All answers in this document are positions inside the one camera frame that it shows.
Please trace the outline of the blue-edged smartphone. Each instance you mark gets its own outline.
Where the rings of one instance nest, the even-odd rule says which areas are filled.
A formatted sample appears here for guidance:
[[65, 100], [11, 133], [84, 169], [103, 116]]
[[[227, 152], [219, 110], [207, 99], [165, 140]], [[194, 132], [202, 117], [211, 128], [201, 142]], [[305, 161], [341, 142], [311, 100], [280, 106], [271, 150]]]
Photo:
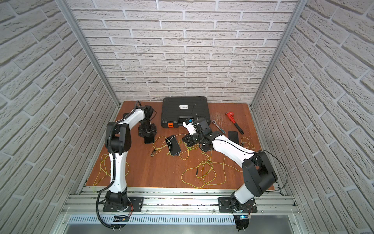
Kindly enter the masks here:
[[166, 138], [166, 143], [169, 148], [169, 153], [174, 157], [181, 153], [181, 148], [179, 146], [178, 140], [175, 135], [171, 135]]

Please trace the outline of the black smartphone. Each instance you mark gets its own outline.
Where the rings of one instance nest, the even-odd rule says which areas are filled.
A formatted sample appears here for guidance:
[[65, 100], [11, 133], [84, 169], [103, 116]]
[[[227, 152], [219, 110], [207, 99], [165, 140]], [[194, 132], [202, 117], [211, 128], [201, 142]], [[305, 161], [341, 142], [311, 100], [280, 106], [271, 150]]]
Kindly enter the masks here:
[[144, 136], [144, 143], [145, 144], [154, 143], [154, 141], [155, 141], [155, 135], [154, 134], [151, 134], [149, 136]]

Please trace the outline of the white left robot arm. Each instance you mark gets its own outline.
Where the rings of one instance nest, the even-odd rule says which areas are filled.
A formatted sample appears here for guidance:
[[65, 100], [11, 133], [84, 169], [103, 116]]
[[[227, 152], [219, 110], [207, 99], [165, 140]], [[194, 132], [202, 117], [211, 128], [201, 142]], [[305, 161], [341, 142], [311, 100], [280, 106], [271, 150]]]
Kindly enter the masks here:
[[127, 183], [125, 179], [126, 157], [131, 147], [131, 129], [140, 123], [138, 134], [149, 144], [155, 141], [156, 125], [151, 123], [154, 109], [136, 105], [133, 110], [116, 122], [109, 122], [106, 129], [105, 147], [111, 160], [111, 183], [107, 186], [106, 204], [113, 205], [119, 211], [129, 205]]

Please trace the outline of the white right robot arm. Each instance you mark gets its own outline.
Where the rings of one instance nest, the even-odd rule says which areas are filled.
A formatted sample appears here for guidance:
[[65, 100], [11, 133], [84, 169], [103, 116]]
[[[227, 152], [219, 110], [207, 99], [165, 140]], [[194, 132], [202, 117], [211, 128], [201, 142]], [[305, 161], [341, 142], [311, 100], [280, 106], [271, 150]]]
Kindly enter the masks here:
[[186, 134], [182, 138], [188, 146], [199, 144], [203, 151], [215, 150], [237, 163], [243, 172], [244, 184], [231, 195], [231, 205], [242, 206], [260, 197], [278, 180], [278, 176], [263, 151], [254, 152], [228, 139], [220, 132]]

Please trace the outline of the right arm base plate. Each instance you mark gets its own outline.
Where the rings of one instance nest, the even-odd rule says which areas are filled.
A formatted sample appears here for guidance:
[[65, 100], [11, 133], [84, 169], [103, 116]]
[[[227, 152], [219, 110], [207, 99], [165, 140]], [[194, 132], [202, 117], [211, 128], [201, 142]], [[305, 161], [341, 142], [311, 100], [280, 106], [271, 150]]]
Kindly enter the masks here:
[[218, 207], [220, 213], [256, 213], [257, 205], [254, 198], [241, 204], [234, 198], [218, 197]]

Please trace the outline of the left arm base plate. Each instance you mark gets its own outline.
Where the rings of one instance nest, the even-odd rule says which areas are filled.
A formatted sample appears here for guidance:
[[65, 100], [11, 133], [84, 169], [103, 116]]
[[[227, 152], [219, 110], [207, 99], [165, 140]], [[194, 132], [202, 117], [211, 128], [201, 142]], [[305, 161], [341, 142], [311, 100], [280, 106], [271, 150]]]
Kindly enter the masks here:
[[144, 197], [124, 197], [106, 199], [103, 207], [104, 212], [141, 212]]

